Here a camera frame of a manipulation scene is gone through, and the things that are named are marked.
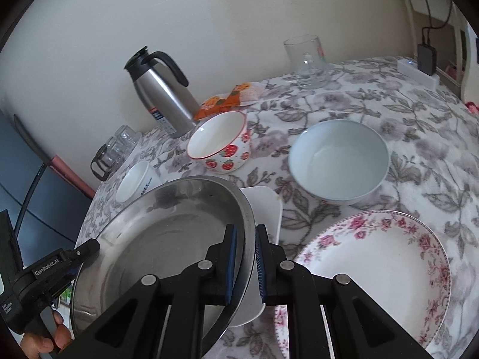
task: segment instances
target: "table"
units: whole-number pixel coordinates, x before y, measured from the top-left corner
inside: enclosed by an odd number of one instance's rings
[[[454,359],[479,329],[478,121],[447,88],[429,91],[399,74],[396,63],[397,58],[384,57],[333,64],[332,80],[316,90],[298,88],[291,75],[264,81],[261,99],[244,110],[251,159],[220,177],[240,188],[266,185],[282,196],[280,244],[289,258],[328,226],[360,210],[394,209],[422,220],[444,245],[452,273],[449,309],[428,351],[436,359]],[[332,118],[369,125],[391,152],[386,181],[353,207],[320,202],[288,171],[289,149],[298,135]],[[171,139],[159,128],[147,133],[123,168],[100,185],[77,245],[96,237],[121,211],[114,195],[136,162],[151,161],[164,182],[209,173],[186,155],[189,135]],[[272,318],[273,309],[267,308],[250,324],[228,329],[207,358],[281,359]]]

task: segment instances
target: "orange snack bag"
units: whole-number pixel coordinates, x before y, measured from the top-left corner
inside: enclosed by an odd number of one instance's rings
[[[264,89],[265,84],[260,82],[245,82],[241,85],[236,85],[229,96],[215,95],[203,102],[200,110],[195,115],[195,120],[227,112],[236,107],[252,105],[259,100]]]

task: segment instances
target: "metal bowl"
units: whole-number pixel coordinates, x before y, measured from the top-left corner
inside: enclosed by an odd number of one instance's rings
[[[223,240],[226,224],[238,233],[231,304],[207,306],[203,354],[221,337],[243,299],[254,263],[255,225],[246,197],[218,177],[186,177],[146,193],[98,235],[100,252],[84,263],[73,286],[75,334],[86,329],[143,275],[165,278],[204,259]]]

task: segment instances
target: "strawberry pattern bowl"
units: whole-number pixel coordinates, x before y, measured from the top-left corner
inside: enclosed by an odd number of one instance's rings
[[[250,133],[246,116],[229,111],[214,116],[191,136],[186,153],[214,173],[240,168],[250,157]]]

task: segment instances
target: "metal screw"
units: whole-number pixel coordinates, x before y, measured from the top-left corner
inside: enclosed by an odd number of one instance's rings
[[[347,285],[349,282],[351,282],[351,278],[349,278],[349,275],[346,274],[338,274],[336,275],[336,281],[341,285]]]
[[[143,283],[145,286],[153,285],[153,283],[155,283],[155,282],[156,282],[156,277],[154,275],[151,275],[151,274],[145,275],[141,279],[141,283]]]
[[[201,270],[209,270],[212,267],[213,267],[213,262],[211,260],[204,259],[198,262],[198,268]]]
[[[294,266],[295,266],[295,263],[291,260],[283,260],[279,264],[279,267],[281,267],[283,270],[292,270]]]

